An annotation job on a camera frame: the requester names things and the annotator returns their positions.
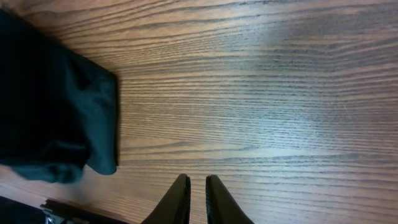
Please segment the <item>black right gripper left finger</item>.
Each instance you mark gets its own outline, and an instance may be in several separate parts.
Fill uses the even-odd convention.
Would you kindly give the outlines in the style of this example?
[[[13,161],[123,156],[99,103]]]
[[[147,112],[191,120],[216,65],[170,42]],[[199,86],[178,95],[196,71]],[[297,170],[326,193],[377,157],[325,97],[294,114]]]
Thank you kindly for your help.
[[[189,224],[191,182],[180,174],[142,224]]]

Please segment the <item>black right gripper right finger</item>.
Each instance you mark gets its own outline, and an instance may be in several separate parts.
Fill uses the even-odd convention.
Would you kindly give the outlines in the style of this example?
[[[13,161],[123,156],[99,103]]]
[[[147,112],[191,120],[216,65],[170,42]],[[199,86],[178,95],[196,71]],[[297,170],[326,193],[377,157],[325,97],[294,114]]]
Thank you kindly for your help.
[[[208,224],[254,224],[217,175],[206,177],[206,214]]]

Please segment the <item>black t-shirt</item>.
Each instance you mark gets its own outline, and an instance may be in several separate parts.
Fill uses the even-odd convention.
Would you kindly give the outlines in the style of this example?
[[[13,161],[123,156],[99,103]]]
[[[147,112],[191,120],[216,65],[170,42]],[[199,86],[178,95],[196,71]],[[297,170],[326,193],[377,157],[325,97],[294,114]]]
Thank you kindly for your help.
[[[114,74],[1,12],[1,164],[25,179],[78,182],[117,169]]]

